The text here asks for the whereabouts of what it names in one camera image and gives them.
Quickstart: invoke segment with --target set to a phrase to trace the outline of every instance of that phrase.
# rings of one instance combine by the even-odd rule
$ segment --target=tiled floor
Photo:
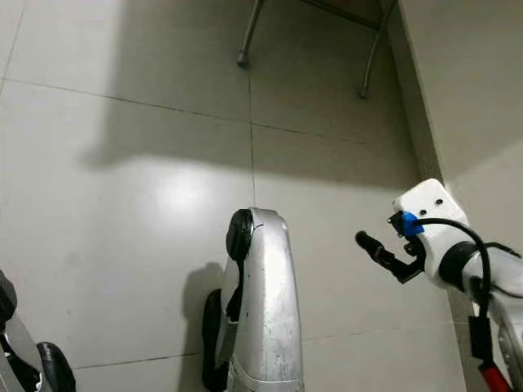
[[[463,391],[443,291],[401,287],[358,229],[400,244],[418,181],[391,54],[269,1],[252,68],[244,0],[0,0],[0,266],[80,392],[203,391],[202,305],[235,209],[288,221],[309,391]]]

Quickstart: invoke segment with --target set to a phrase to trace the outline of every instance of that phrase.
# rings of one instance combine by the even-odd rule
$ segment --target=blue clip
[[[418,218],[411,212],[403,213],[403,235],[416,235],[423,233],[425,229],[421,225],[415,225]]]

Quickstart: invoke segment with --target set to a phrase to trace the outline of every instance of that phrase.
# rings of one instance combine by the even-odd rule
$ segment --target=chair leg
[[[254,29],[256,28],[258,22],[258,16],[260,16],[260,11],[262,10],[263,3],[265,0],[256,0],[254,3],[253,12],[251,13],[251,19],[248,22],[247,32],[245,33],[244,44],[239,51],[238,59],[236,63],[242,68],[248,67],[248,49],[251,46],[251,41],[253,40]]]
[[[361,80],[360,89],[358,90],[358,96],[362,100],[367,97],[367,93],[369,92],[370,73],[372,71],[374,55],[376,53],[376,48],[378,47],[379,39],[387,30],[389,20],[391,19],[392,11],[394,10],[394,6],[397,3],[398,0],[391,0],[387,10],[385,11],[385,14],[383,14],[382,23],[379,25],[379,29],[376,31],[376,34],[374,35],[373,45],[370,48],[369,56],[367,57],[367,64],[365,66],[365,72],[363,75],[363,79]]]

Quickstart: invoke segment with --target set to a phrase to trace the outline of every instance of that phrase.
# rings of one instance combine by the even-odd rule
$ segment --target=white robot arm
[[[420,272],[439,287],[454,286],[480,306],[469,318],[472,355],[483,360],[480,371],[491,391],[509,391],[492,355],[489,309],[499,326],[499,345],[512,388],[523,392],[523,262],[499,243],[483,243],[471,230],[465,212],[437,180],[426,180],[393,203],[389,223],[408,243],[416,261],[398,261],[376,239],[361,231],[356,242],[401,283]]]

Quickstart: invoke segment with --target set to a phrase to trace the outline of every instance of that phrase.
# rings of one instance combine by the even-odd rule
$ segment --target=cable
[[[444,218],[425,218],[417,219],[414,221],[415,225],[448,225],[456,229],[460,229],[464,233],[468,234],[476,243],[478,251],[481,255],[481,267],[483,269],[483,283],[481,284],[481,295],[478,299],[480,306],[480,318],[487,319],[489,311],[489,299],[490,299],[490,258],[487,252],[487,247],[481,239],[481,237],[470,227],[451,219]]]

